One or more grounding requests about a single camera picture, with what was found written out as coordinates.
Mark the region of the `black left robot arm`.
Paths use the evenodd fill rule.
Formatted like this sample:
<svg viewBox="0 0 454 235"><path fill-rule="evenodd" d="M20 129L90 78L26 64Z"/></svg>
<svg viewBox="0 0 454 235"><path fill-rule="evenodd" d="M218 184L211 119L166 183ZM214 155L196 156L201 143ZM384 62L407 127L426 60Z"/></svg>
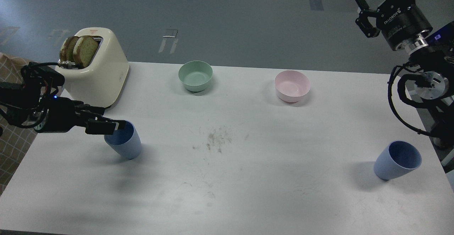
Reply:
<svg viewBox="0 0 454 235"><path fill-rule="evenodd" d="M104 117L105 108L58 96L65 77L55 62L29 62L20 70L21 83L1 83L1 116L8 124L37 133L65 133L84 127L86 134L112 135L125 120Z"/></svg>

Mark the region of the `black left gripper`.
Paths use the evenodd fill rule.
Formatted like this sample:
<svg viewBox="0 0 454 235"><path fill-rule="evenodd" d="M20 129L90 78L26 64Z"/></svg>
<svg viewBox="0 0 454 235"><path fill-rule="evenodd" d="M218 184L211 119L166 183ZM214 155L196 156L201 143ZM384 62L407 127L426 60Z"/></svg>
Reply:
<svg viewBox="0 0 454 235"><path fill-rule="evenodd" d="M73 127L84 127L89 135L113 135L124 129L126 120L104 117L105 108L91 106L66 97L53 97L47 101L43 120L34 127L38 133L65 133Z"/></svg>

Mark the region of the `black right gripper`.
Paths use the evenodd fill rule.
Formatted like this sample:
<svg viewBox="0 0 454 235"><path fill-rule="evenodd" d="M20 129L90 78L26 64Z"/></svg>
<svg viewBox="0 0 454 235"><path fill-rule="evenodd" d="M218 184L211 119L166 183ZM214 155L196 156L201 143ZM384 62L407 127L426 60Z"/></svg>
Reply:
<svg viewBox="0 0 454 235"><path fill-rule="evenodd" d="M416 6L416 0L384 0L375 10L366 0L355 0L358 5L356 24L368 37L382 34L393 51L415 51L426 47L424 40L433 27Z"/></svg>

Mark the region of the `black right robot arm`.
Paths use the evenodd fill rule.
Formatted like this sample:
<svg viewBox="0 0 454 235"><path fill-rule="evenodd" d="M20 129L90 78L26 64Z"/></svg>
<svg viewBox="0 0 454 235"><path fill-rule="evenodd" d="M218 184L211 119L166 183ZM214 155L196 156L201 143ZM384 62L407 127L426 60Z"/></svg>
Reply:
<svg viewBox="0 0 454 235"><path fill-rule="evenodd" d="M375 10L366 0L359 7L356 24L368 38L382 34L393 51L405 50L409 59L393 68L388 81L388 103L395 117L418 134L453 145L453 23L433 32L433 27L417 7L416 0L385 0ZM430 131L407 123L396 111L392 89L396 78L399 99L417 109L429 111L435 121Z"/></svg>

